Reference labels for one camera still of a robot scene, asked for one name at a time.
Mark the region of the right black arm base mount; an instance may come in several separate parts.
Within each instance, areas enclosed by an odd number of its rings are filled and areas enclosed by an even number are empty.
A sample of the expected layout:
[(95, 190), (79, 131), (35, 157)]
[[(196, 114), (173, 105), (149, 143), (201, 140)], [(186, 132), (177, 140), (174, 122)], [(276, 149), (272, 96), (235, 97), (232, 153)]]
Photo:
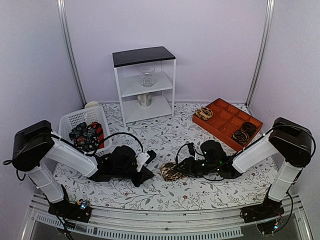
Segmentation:
[(273, 218), (273, 220), (257, 223), (257, 230), (264, 236), (274, 235), (282, 230), (289, 222), (293, 213), (293, 202), (291, 202), (290, 212), (287, 220), (284, 219), (285, 213), (282, 202), (268, 202), (252, 206), (243, 207), (240, 210), (239, 217), (245, 223), (258, 222)]

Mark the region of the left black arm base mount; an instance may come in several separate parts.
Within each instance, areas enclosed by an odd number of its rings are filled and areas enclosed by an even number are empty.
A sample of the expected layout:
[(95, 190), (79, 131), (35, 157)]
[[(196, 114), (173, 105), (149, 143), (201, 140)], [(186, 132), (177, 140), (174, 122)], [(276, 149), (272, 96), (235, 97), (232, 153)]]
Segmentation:
[(88, 205), (82, 207), (82, 205), (83, 204), (71, 203), (65, 199), (57, 203), (50, 202), (48, 213), (68, 220), (88, 223), (92, 208)]

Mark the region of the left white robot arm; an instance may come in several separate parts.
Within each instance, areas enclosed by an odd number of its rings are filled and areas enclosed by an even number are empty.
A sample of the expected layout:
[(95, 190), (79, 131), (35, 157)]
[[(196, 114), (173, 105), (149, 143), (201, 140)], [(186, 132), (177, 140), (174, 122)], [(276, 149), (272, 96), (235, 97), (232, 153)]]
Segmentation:
[(153, 150), (135, 153), (126, 145), (118, 146), (103, 156), (84, 152), (58, 136), (49, 121), (42, 120), (15, 134), (12, 158), (3, 164), (11, 164), (18, 172), (23, 172), (48, 201), (55, 204), (55, 209), (63, 217), (70, 217), (75, 211), (74, 205), (68, 201), (66, 191), (56, 182), (43, 159), (72, 168), (93, 182), (124, 178), (139, 187), (154, 177), (146, 165), (155, 157)]

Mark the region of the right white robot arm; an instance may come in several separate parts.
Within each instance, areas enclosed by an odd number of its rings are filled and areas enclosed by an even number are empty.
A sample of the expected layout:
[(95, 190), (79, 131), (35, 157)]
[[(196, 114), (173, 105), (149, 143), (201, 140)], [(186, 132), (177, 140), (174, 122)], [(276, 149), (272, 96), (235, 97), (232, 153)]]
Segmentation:
[(283, 117), (277, 118), (273, 126), (256, 141), (230, 156), (214, 140), (202, 144), (200, 149), (204, 158), (200, 160), (196, 159), (193, 144), (187, 146), (190, 157), (183, 161), (177, 160), (175, 170), (193, 178), (218, 173), (224, 180), (236, 179), (260, 162), (281, 156), (282, 165), (267, 191), (267, 200), (258, 208), (262, 218), (269, 218), (278, 210), (278, 203), (298, 180), (303, 168), (311, 162), (316, 152), (312, 132)]

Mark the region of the cream floral paisley tie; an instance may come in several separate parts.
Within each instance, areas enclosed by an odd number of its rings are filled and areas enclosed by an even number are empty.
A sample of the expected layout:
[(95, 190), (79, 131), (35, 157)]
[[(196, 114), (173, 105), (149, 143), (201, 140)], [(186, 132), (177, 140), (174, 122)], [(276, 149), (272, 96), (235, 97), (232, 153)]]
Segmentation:
[(173, 182), (186, 178), (187, 176), (175, 169), (176, 164), (174, 162), (168, 162), (160, 167), (160, 174), (164, 181)]

